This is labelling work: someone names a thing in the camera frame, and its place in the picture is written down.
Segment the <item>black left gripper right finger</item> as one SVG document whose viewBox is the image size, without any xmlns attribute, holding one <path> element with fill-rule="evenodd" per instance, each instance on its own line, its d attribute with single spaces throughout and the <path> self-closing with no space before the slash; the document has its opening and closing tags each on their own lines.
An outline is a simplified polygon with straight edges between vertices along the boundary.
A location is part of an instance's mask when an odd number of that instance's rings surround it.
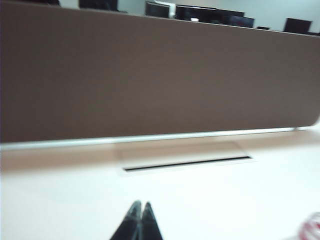
<svg viewBox="0 0 320 240">
<path fill-rule="evenodd" d="M 144 210 L 142 212 L 141 234 L 142 240 L 163 240 L 150 202 L 147 202 L 145 204 Z"/>
</svg>

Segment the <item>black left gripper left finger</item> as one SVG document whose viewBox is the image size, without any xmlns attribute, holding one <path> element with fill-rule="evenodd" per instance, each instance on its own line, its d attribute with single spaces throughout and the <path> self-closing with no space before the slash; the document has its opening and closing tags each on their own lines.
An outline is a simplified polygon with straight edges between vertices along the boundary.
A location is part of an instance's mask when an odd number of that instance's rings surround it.
<svg viewBox="0 0 320 240">
<path fill-rule="evenodd" d="M 142 203 L 136 200 L 126 212 L 122 222 L 113 233 L 111 240 L 141 240 Z"/>
</svg>

